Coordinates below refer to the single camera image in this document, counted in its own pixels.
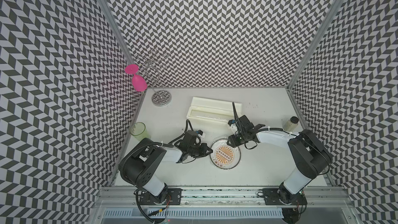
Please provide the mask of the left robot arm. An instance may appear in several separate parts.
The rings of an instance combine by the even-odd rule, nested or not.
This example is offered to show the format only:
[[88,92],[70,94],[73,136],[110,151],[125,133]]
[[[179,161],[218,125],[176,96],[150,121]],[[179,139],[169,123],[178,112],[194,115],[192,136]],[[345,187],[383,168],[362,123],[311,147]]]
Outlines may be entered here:
[[188,157],[198,159],[211,155],[213,150],[202,142],[202,134],[201,130],[187,130],[168,144],[144,138],[119,163],[121,178],[148,193],[152,202],[163,204],[168,186],[155,175],[156,170],[161,163],[183,163]]

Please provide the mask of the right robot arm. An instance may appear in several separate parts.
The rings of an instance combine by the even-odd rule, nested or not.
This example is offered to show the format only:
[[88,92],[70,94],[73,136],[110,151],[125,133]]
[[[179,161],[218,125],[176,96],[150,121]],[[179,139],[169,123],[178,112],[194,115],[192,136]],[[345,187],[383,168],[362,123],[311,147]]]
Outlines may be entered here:
[[312,180],[329,170],[332,155],[323,143],[308,129],[294,133],[283,128],[266,127],[264,124],[254,125],[243,115],[228,121],[233,132],[228,137],[227,145],[236,148],[253,141],[256,144],[270,144],[290,151],[295,169],[273,192],[265,190],[264,198],[274,201],[275,205],[303,205],[300,198],[302,191]]

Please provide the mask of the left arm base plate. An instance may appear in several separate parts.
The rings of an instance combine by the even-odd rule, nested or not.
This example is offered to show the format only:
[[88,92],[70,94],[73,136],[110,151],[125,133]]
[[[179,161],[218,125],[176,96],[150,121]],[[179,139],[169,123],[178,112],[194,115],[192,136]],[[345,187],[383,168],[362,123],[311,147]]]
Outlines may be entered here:
[[138,197],[141,205],[180,205],[182,197],[181,188],[164,188],[158,196],[150,192],[142,192]]

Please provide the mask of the cream plastic wrap dispenser box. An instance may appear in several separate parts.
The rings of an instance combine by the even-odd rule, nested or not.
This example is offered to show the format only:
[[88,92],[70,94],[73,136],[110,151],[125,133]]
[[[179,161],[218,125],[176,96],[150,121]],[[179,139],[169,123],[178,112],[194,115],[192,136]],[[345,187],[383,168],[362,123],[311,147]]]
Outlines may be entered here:
[[187,119],[214,123],[228,123],[234,119],[234,110],[240,117],[242,115],[242,103],[213,100],[202,97],[193,97],[187,112]]

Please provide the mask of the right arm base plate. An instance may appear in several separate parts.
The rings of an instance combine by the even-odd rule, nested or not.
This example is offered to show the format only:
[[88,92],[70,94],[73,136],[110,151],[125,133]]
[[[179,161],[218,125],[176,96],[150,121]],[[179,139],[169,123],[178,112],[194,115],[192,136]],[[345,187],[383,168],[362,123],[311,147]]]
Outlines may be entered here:
[[263,188],[263,198],[266,205],[301,206],[307,205],[306,197],[298,192],[291,194],[288,190],[279,188]]

